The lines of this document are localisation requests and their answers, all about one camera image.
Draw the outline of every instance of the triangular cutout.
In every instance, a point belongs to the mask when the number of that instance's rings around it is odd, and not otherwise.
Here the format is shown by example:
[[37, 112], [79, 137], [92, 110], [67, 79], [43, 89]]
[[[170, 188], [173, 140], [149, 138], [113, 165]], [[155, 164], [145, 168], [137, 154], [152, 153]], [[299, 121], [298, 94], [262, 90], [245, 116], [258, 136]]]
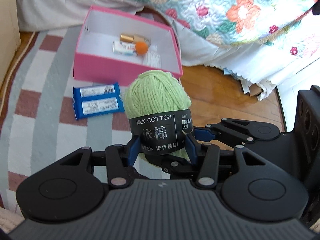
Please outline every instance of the triangular cutout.
[[262, 161], [258, 160], [257, 158], [253, 157], [251, 154], [243, 152], [242, 153], [245, 164], [248, 166], [263, 166], [266, 165]]
[[246, 121], [233, 121], [233, 122], [243, 126], [247, 126], [248, 124], [250, 124], [250, 122], [246, 122]]
[[78, 166], [80, 164], [81, 158], [83, 153], [76, 153], [67, 160], [65, 160], [60, 165], [67, 165], [67, 166]]

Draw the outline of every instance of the black yarn label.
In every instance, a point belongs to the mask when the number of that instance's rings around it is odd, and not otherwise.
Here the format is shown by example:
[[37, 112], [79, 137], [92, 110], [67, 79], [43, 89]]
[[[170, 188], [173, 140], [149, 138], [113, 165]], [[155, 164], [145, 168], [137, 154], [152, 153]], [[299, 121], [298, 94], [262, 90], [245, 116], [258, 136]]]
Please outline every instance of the black yarn label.
[[190, 109], [129, 119], [132, 135], [139, 135], [141, 151], [163, 155], [184, 148], [186, 134], [194, 135]]

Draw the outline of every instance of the shoebox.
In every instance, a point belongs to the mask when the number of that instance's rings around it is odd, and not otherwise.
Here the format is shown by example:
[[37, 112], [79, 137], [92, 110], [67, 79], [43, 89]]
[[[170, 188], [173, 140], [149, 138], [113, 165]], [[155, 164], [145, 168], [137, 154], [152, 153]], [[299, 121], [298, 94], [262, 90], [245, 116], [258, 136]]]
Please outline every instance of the shoebox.
[[[160, 55], [160, 66], [144, 65], [143, 56], [114, 53], [113, 43], [119, 41], [122, 33], [150, 39], [149, 51]], [[120, 86], [129, 86], [139, 74], [152, 69], [171, 72], [177, 79], [183, 74], [172, 28], [123, 11], [91, 6], [76, 46], [74, 78], [102, 84], [118, 82]]]

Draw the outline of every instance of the beige wall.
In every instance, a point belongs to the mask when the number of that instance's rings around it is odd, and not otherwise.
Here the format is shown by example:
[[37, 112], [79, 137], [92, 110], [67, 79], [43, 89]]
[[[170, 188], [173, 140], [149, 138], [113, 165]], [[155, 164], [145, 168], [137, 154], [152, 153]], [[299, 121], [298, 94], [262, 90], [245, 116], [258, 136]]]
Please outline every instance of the beige wall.
[[0, 0], [0, 85], [20, 43], [16, 0]]

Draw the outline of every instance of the orange ball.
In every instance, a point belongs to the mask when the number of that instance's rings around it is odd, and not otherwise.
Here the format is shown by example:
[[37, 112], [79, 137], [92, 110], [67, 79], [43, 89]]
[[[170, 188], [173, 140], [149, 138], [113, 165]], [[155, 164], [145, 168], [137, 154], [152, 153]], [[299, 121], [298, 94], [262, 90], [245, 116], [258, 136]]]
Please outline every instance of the orange ball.
[[138, 41], [136, 43], [136, 52], [138, 55], [144, 55], [148, 52], [148, 44], [146, 44], [145, 42], [143, 41]]

